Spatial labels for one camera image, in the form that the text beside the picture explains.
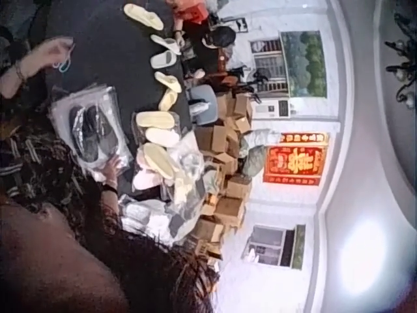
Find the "cream slipper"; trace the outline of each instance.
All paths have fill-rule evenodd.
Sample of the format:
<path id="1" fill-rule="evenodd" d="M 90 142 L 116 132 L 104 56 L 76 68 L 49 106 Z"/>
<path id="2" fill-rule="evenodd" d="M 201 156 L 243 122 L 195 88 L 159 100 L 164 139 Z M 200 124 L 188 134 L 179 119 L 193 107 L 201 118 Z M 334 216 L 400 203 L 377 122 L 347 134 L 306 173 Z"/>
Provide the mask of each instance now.
<path id="1" fill-rule="evenodd" d="M 131 19 L 142 23 L 147 27 L 161 31 L 164 29 L 164 23 L 154 12 L 148 12 L 143 7 L 139 5 L 134 5 L 133 3 L 128 3 L 123 8 L 124 13 Z"/>
<path id="2" fill-rule="evenodd" d="M 160 111 L 169 111 L 169 109 L 176 103 L 178 99 L 178 93 L 176 93 L 174 90 L 168 88 L 161 101 L 159 102 L 159 110 Z"/>
<path id="3" fill-rule="evenodd" d="M 175 41 L 175 39 L 173 38 L 161 38 L 157 35 L 151 35 L 151 40 L 165 48 L 167 48 L 168 50 L 171 50 L 173 53 L 175 53 L 176 55 L 181 55 L 181 51 L 180 51 L 180 47 L 177 44 L 177 41 Z"/>
<path id="4" fill-rule="evenodd" d="M 174 90 L 176 93 L 180 93 L 182 91 L 181 85 L 175 76 L 165 75 L 164 73 L 161 73 L 161 72 L 155 72 L 154 75 L 157 81 L 167 86 L 168 88 Z"/>
<path id="5" fill-rule="evenodd" d="M 180 135 L 174 130 L 150 127 L 145 132 L 149 142 L 156 143 L 165 148 L 172 148 L 180 141 Z"/>
<path id="6" fill-rule="evenodd" d="M 171 129 L 175 126 L 175 119 L 169 112 L 141 112 L 136 114 L 137 127 L 156 127 Z"/>
<path id="7" fill-rule="evenodd" d="M 151 57 L 151 67 L 155 70 L 159 68 L 171 67 L 177 62 L 177 55 L 171 50 L 166 50 Z"/>
<path id="8" fill-rule="evenodd" d="M 161 174 L 161 176 L 165 179 L 174 179 L 174 161 L 163 147 L 154 143 L 146 143 L 143 146 L 143 152 L 145 154 L 146 163 L 152 168 L 152 170 Z"/>

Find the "shoe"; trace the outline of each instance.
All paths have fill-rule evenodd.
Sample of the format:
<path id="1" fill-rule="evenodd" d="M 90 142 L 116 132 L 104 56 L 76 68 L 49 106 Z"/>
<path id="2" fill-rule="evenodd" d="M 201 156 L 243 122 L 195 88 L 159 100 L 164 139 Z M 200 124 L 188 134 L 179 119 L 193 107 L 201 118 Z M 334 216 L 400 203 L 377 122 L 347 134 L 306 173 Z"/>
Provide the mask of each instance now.
<path id="1" fill-rule="evenodd" d="M 180 141 L 180 135 L 178 135 L 174 130 L 154 127 L 150 127 L 146 130 L 145 137 L 149 142 L 165 148 L 172 148 Z"/>
<path id="2" fill-rule="evenodd" d="M 175 62 L 177 62 L 177 55 L 171 50 L 166 50 L 163 53 L 151 57 L 151 67 L 155 70 L 171 67 Z"/>
<path id="3" fill-rule="evenodd" d="M 119 148 L 119 139 L 117 139 L 116 133 L 106 115 L 98 106 L 88 108 L 85 115 L 90 127 L 97 133 L 98 145 L 101 151 L 107 157 L 113 156 Z"/>
<path id="4" fill-rule="evenodd" d="M 124 13 L 131 19 L 142 23 L 147 27 L 151 27 L 157 31 L 164 29 L 164 23 L 154 12 L 148 12 L 139 5 L 128 3 L 123 7 Z"/>
<path id="5" fill-rule="evenodd" d="M 181 55 L 181 50 L 179 45 L 177 44 L 177 41 L 175 41 L 175 39 L 173 38 L 161 38 L 157 35 L 151 35 L 151 40 L 165 48 L 167 48 L 168 50 L 171 50 L 173 53 L 175 53 L 176 55 Z"/>
<path id="6" fill-rule="evenodd" d="M 80 159 L 93 163 L 98 159 L 97 133 L 86 121 L 85 108 L 74 106 L 69 113 L 72 143 Z"/>
<path id="7" fill-rule="evenodd" d="M 169 109 L 176 103 L 178 99 L 178 93 L 168 88 L 161 101 L 159 102 L 158 108 L 160 111 L 169 111 Z"/>
<path id="8" fill-rule="evenodd" d="M 175 161 L 169 156 L 168 152 L 159 145 L 146 143 L 143 146 L 146 163 L 153 171 L 159 173 L 163 178 L 173 180 L 175 176 Z"/>
<path id="9" fill-rule="evenodd" d="M 172 89 L 176 93 L 181 93 L 182 87 L 178 82 L 178 79 L 172 75 L 165 75 L 161 72 L 155 72 L 155 79 L 159 81 L 162 85 L 167 86 L 168 88 Z"/>
<path id="10" fill-rule="evenodd" d="M 169 112 L 140 112 L 136 114 L 136 125 L 138 128 L 172 129 L 175 126 L 175 119 Z"/>

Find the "black shoe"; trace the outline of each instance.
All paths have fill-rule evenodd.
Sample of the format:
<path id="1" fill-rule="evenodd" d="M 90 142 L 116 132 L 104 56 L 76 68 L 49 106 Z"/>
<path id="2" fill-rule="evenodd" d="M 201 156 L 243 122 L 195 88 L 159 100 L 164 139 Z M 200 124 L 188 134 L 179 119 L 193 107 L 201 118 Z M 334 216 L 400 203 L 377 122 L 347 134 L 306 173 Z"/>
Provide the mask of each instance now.
<path id="1" fill-rule="evenodd" d="M 74 106 L 70 110 L 70 133 L 77 155 L 83 161 L 92 163 L 98 159 L 97 134 L 85 118 L 85 108 Z"/>
<path id="2" fill-rule="evenodd" d="M 119 148 L 119 140 L 106 115 L 98 106 L 88 108 L 85 115 L 98 136 L 98 145 L 102 152 L 108 157 L 114 155 Z"/>

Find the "hand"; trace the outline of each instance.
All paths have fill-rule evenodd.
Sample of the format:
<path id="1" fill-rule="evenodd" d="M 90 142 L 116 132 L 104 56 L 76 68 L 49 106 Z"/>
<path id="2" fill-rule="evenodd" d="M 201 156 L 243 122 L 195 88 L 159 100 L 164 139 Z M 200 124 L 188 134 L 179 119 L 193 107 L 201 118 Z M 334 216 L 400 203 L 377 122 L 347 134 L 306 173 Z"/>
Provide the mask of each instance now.
<path id="1" fill-rule="evenodd" d="M 43 42 L 22 59 L 20 63 L 22 74 L 30 78 L 39 70 L 54 63 L 64 63 L 73 44 L 73 39 L 68 37 L 58 37 Z"/>
<path id="2" fill-rule="evenodd" d="M 105 183 L 108 183 L 113 188 L 116 188 L 117 186 L 114 186 L 114 184 L 117 184 L 117 176 L 120 174 L 120 164 L 121 160 L 119 156 L 115 155 L 110 160 L 107 161 L 104 168 L 101 170 L 101 173 L 106 178 Z"/>
<path id="3" fill-rule="evenodd" d="M 175 41 L 178 44 L 178 47 L 182 49 L 185 46 L 185 40 L 184 37 L 181 35 L 180 32 L 175 33 Z"/>

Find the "wrist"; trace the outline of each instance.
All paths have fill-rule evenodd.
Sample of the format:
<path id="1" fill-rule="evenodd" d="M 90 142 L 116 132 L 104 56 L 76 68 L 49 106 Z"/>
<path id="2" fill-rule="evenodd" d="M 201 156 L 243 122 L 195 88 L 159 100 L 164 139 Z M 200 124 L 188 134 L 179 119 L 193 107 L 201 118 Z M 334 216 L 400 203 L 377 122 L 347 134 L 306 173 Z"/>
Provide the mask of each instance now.
<path id="1" fill-rule="evenodd" d="M 23 81 L 36 74 L 36 72 L 32 72 L 32 70 L 30 70 L 30 63 L 30 55 L 26 55 L 22 60 L 20 60 L 20 62 L 16 63 L 16 71 L 18 72 L 19 78 Z"/>
<path id="2" fill-rule="evenodd" d="M 110 187 L 113 187 L 114 189 L 117 188 L 117 180 L 116 179 L 106 179 L 103 182 L 103 185 L 108 185 Z"/>

